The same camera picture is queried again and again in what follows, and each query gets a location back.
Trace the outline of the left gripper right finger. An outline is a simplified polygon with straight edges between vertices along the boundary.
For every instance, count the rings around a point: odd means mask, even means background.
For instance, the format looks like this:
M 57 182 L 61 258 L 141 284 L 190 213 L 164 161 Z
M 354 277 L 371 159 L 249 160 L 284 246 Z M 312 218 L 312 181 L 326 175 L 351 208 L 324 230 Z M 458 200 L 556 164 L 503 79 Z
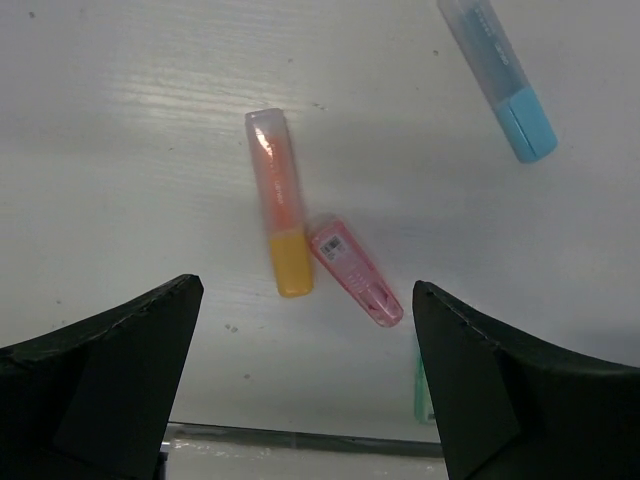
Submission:
M 453 479 L 635 479 L 639 371 L 543 341 L 440 287 L 412 311 Z

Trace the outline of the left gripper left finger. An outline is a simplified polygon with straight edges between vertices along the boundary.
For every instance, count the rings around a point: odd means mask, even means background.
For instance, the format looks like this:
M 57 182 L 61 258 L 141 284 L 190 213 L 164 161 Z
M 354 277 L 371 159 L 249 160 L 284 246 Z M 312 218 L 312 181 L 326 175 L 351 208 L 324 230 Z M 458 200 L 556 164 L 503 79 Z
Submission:
M 153 478 L 203 294 L 181 275 L 2 348 L 2 478 Z

